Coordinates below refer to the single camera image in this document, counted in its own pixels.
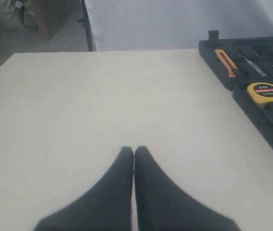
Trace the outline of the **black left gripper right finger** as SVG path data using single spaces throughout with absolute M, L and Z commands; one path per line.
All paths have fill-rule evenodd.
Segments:
M 135 151 L 134 184 L 141 231 L 238 231 L 230 218 L 201 204 L 176 185 L 146 146 Z

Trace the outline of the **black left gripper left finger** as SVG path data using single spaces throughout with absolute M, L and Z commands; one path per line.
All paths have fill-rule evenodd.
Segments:
M 85 194 L 43 218 L 37 231 L 130 231 L 134 156 L 130 147 L 118 156 Z

